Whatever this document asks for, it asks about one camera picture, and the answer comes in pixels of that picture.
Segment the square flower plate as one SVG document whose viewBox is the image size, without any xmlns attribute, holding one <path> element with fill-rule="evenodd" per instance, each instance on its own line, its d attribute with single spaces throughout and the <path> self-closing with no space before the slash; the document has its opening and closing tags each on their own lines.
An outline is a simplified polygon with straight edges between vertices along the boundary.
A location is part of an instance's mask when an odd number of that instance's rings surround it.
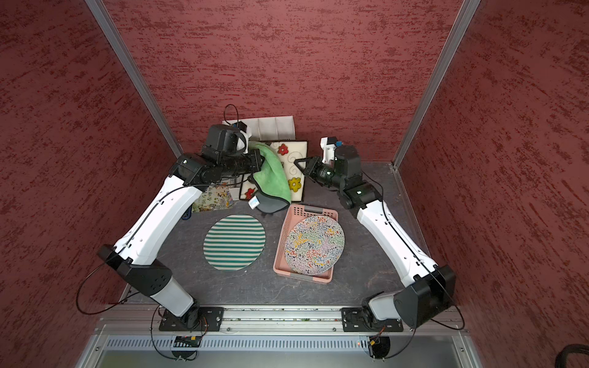
<svg viewBox="0 0 589 368">
<path fill-rule="evenodd" d="M 279 155 L 280 161 L 285 171 L 288 180 L 288 185 L 291 193 L 291 203 L 301 202 L 304 194 L 305 178 L 301 172 L 295 167 L 294 161 L 307 157 L 308 143 L 306 141 L 265 141 L 260 142 L 267 144 Z M 253 198 L 257 188 L 249 181 L 249 174 L 245 174 L 243 182 L 241 183 L 239 199 L 250 200 Z"/>
</svg>

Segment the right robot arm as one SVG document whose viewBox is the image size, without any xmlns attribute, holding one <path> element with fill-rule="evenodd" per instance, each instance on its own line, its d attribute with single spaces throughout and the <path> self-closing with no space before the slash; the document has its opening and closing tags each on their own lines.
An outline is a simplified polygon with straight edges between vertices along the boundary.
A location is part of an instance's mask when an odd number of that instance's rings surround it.
<svg viewBox="0 0 589 368">
<path fill-rule="evenodd" d="M 376 239 L 404 286 L 369 298 L 373 318 L 400 319 L 417 329 L 452 307 L 454 270 L 438 265 L 397 222 L 384 200 L 383 186 L 364 172 L 356 148 L 335 143 L 323 151 L 323 156 L 296 159 L 294 164 L 306 178 L 337 193 L 343 207 Z"/>
</svg>

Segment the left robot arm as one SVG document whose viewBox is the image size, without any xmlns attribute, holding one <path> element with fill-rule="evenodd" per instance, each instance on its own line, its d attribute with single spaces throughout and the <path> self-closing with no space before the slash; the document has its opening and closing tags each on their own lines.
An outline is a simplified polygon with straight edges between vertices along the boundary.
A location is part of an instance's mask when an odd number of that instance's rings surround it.
<svg viewBox="0 0 589 368">
<path fill-rule="evenodd" d="M 180 155 L 137 222 L 114 245 L 98 251 L 105 265 L 164 307 L 187 331 L 200 325 L 198 303 L 157 256 L 182 215 L 210 186 L 261 170 L 261 153 L 248 148 L 251 135 L 241 121 L 211 126 L 201 152 Z"/>
</svg>

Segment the green striped round plate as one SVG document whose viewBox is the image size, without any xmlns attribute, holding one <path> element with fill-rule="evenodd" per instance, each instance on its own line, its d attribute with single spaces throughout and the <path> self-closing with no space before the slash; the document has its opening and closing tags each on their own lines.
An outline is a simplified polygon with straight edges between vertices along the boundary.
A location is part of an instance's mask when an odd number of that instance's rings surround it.
<svg viewBox="0 0 589 368">
<path fill-rule="evenodd" d="M 248 215 L 231 215 L 219 220 L 203 241 L 205 260 L 220 271 L 247 268 L 262 254 L 266 233 L 258 219 Z"/>
</svg>

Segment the green microfibre cloth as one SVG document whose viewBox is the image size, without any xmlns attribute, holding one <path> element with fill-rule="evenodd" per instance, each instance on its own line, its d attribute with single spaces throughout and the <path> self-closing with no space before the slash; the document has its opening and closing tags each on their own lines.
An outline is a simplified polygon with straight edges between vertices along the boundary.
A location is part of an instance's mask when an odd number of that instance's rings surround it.
<svg viewBox="0 0 589 368">
<path fill-rule="evenodd" d="M 267 144 L 251 141 L 250 150 L 259 150 L 264 162 L 261 170 L 252 175 L 257 188 L 256 209 L 265 214 L 280 212 L 291 205 L 291 193 L 279 155 Z"/>
</svg>

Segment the colourful patterned round plate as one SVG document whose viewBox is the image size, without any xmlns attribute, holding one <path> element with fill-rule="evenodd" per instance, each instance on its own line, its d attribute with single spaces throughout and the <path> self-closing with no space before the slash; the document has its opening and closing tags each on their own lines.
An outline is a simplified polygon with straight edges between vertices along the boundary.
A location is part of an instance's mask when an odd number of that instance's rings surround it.
<svg viewBox="0 0 589 368">
<path fill-rule="evenodd" d="M 332 269 L 344 249 L 341 225 L 328 216 L 311 216 L 288 233 L 285 260 L 295 273 L 315 276 Z"/>
</svg>

